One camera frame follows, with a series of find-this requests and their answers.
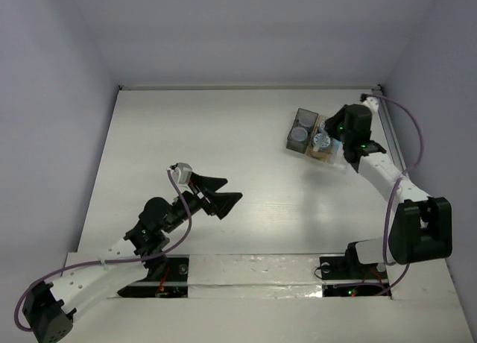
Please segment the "clear plastic bin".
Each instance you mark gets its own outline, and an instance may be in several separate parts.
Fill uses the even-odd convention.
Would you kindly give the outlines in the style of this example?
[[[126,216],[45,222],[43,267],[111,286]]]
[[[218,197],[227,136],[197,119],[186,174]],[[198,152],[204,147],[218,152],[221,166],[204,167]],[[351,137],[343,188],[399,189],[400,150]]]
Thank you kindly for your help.
[[[334,169],[337,169],[341,172],[346,172],[348,167],[349,167],[349,163],[345,160],[344,158],[344,151],[343,151],[343,148],[341,146],[338,154],[335,156],[332,154],[330,154],[330,157],[327,161],[327,163]]]

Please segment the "teal pencil-shaped case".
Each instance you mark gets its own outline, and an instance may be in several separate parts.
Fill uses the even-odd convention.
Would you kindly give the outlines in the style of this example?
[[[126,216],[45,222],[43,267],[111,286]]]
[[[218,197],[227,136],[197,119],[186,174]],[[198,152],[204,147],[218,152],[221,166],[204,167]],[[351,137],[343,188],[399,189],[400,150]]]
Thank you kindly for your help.
[[[341,148],[341,142],[334,141],[333,145],[332,145],[332,154],[336,156],[338,154],[340,148]]]

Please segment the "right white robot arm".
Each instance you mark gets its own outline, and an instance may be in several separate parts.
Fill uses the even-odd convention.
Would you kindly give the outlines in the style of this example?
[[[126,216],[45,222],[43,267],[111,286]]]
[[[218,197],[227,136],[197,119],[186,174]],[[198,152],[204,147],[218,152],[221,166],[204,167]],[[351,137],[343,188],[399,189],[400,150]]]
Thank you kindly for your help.
[[[343,145],[344,159],[387,201],[381,239],[353,243],[356,252],[343,259],[344,271],[360,277],[371,263],[409,265],[444,259],[452,253],[452,206],[416,186],[372,140],[373,114],[379,105],[366,100],[346,104],[326,119],[324,129]]]

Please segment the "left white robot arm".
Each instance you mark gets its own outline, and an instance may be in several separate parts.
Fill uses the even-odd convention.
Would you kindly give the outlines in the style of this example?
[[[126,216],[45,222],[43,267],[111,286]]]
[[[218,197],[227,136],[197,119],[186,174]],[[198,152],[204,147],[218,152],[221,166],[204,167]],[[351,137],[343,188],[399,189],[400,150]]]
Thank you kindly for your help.
[[[176,190],[173,203],[155,197],[148,200],[133,228],[94,261],[60,268],[34,281],[19,299],[14,321],[38,342],[58,342],[74,323],[100,300],[143,279],[161,280],[168,266],[167,254],[184,242],[171,245],[167,237],[202,210],[223,219],[241,200],[240,192],[221,192],[227,179],[194,172],[168,179]]]

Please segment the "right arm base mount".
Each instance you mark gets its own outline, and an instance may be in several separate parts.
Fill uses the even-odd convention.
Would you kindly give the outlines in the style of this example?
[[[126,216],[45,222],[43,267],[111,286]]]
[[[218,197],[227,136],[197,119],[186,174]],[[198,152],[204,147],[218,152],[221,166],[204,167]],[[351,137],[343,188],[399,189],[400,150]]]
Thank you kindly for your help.
[[[325,298],[392,297],[386,266],[378,261],[362,263],[356,242],[348,244],[343,254],[319,257],[313,275],[322,282]]]

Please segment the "wooden bin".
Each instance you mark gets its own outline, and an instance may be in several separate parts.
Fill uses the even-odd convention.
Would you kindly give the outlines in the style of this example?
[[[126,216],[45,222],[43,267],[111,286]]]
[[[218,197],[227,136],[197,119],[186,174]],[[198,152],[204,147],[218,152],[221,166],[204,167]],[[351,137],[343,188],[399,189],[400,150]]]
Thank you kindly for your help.
[[[333,140],[325,131],[326,120],[326,116],[318,116],[306,149],[306,155],[325,163],[331,163],[333,158]]]

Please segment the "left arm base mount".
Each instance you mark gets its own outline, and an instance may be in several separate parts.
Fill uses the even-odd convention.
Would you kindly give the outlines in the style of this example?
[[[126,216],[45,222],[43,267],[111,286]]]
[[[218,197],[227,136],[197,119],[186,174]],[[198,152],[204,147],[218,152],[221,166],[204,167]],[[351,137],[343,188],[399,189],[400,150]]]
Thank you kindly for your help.
[[[120,298],[187,298],[189,296],[189,255],[172,255],[158,276],[146,278],[120,289]]]

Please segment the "dark grey plastic bin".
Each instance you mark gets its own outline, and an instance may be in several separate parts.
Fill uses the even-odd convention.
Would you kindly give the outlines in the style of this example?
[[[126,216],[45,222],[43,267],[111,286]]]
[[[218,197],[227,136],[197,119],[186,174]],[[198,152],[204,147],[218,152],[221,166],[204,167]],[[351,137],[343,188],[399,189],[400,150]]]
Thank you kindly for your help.
[[[318,120],[318,113],[298,108],[286,139],[286,148],[304,154]]]

